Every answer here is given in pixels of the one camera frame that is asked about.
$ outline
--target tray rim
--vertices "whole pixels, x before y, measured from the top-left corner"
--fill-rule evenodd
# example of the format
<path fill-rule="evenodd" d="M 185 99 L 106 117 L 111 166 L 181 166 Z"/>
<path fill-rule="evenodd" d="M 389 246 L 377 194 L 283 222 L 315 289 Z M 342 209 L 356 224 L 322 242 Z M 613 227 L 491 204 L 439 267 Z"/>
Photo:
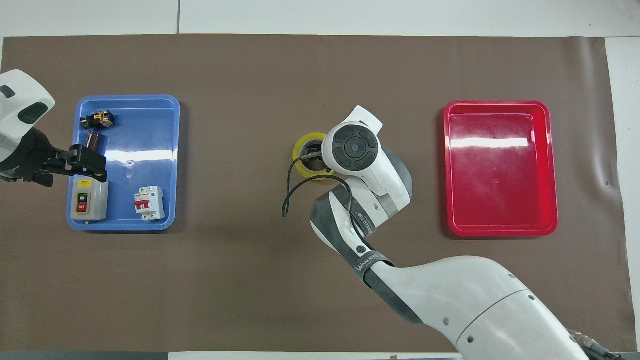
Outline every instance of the tray rim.
<path fill-rule="evenodd" d="M 67 223 L 69 226 L 78 231 L 99 231 L 99 232 L 146 232 L 146 231 L 162 231 L 173 225 L 175 220 L 175 212 L 177 209 L 177 189 L 178 189 L 178 150 L 180 142 L 180 102 L 174 96 L 169 94 L 150 94 L 150 95 L 90 95 L 83 97 L 76 105 L 76 112 L 74 117 L 74 131 L 73 131 L 73 143 L 79 143 L 79 119 L 81 116 L 81 110 L 84 104 L 88 102 L 97 101 L 135 101 L 135 100 L 166 100 L 173 104 L 173 139 L 175 144 L 175 165 L 172 168 L 171 183 L 173 185 L 171 194 L 169 195 L 169 205 L 172 209 L 166 220 L 160 224 L 133 224 L 133 225 L 118 225 L 118 224 L 77 224 L 71 219 L 71 194 L 73 189 L 73 181 L 76 176 L 69 178 L 68 190 L 67 190 Z"/>
<path fill-rule="evenodd" d="M 464 225 L 458 225 L 454 219 L 453 208 L 453 186 L 452 186 L 452 174 L 451 174 L 451 148 L 449 146 L 449 118 L 455 114 L 453 109 L 457 106 L 537 106 L 542 109 L 545 115 L 545 127 L 546 127 L 546 143 L 547 143 L 547 165 L 549 169 L 548 185 L 550 196 L 550 210 L 552 213 L 552 221 L 546 229 L 521 229 L 516 230 L 510 227 L 515 225 L 486 225 L 486 229 L 478 230 L 466 230 Z M 552 234 L 558 227 L 558 208 L 557 208 L 557 188 L 556 188 L 556 170 L 554 163 L 553 153 L 553 139 L 551 133 L 551 116 L 549 109 L 540 101 L 526 100 L 526 101 L 502 101 L 502 100 L 471 100 L 471 101 L 452 101 L 445 107 L 444 114 L 444 153 L 445 153 L 445 185 L 447 193 L 447 221 L 449 223 L 449 229 L 458 236 L 461 237 L 505 237 L 505 236 L 546 236 Z M 474 225 L 474 227 L 482 227 L 483 225 Z"/>

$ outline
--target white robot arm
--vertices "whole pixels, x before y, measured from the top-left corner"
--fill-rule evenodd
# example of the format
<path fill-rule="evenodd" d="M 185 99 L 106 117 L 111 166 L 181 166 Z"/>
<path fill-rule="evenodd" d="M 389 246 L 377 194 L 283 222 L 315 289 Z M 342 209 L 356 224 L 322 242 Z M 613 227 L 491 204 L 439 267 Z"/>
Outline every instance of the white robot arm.
<path fill-rule="evenodd" d="M 106 181 L 105 157 L 82 145 L 69 151 L 56 149 L 34 128 L 55 104 L 47 90 L 23 71 L 0 74 L 0 180 L 22 179 L 51 187 L 53 173 Z"/>
<path fill-rule="evenodd" d="M 351 193 L 338 185 L 315 201 L 311 226 L 318 237 L 396 313 L 441 332 L 465 359 L 587 360 L 560 321 L 498 263 L 460 256 L 396 268 L 364 240 L 413 193 L 405 165 L 380 145 L 381 128 L 358 106 L 324 139 L 323 160 L 351 176 Z"/>

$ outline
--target yellow tape roll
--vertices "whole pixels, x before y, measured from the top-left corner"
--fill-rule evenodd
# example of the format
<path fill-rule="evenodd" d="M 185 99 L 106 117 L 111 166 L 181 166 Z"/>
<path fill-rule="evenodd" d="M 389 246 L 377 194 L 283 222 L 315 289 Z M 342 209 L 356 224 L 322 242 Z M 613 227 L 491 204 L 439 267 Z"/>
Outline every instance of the yellow tape roll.
<path fill-rule="evenodd" d="M 306 154 L 302 153 L 302 150 L 310 142 L 313 142 L 315 140 L 319 140 L 320 142 L 322 142 L 325 137 L 326 137 L 326 135 L 322 134 L 322 133 L 310 133 L 310 134 L 306 134 L 305 136 L 302 136 L 300 138 L 300 140 L 298 140 L 298 142 L 296 142 L 296 146 L 293 147 L 293 160 L 299 158 L 302 155 L 306 155 Z M 331 170 L 331 172 L 326 172 L 324 170 L 320 170 L 320 171 L 309 170 L 307 167 L 302 165 L 302 161 L 298 161 L 296 163 L 296 169 L 298 170 L 300 175 L 302 175 L 304 177 L 312 177 L 312 176 L 323 175 L 323 174 L 324 175 L 333 175 L 333 170 Z"/>

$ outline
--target white circuit breaker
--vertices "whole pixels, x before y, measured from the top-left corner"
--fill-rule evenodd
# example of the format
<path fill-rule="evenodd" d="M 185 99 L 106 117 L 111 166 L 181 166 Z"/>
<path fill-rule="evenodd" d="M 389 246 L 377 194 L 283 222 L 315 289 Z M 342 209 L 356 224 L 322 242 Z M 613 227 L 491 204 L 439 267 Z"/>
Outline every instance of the white circuit breaker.
<path fill-rule="evenodd" d="M 162 204 L 162 188 L 157 186 L 146 186 L 140 188 L 134 198 L 136 213 L 142 216 L 142 220 L 160 220 L 164 218 L 164 208 Z"/>

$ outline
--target brown table surface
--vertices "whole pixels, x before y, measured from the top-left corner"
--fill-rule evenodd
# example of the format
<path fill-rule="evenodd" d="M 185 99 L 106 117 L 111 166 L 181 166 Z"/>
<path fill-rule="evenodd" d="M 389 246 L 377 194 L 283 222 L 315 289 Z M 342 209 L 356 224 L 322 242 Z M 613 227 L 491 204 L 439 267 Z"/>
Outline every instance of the brown table surface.
<path fill-rule="evenodd" d="M 56 107 L 37 124 L 69 146 L 87 95 L 172 94 L 182 106 L 177 216 L 156 234 L 84 233 L 67 180 L 0 183 L 0 350 L 448 352 L 362 284 L 308 222 L 335 186 L 280 217 L 291 149 L 360 104 L 410 169 L 413 202 L 370 242 L 397 266 L 494 259 L 567 327 L 635 350 L 604 39 L 145 35 L 6 38 Z M 445 224 L 442 111 L 539 100 L 552 116 L 559 226 L 461 240 Z M 301 177 L 294 175 L 294 182 Z"/>

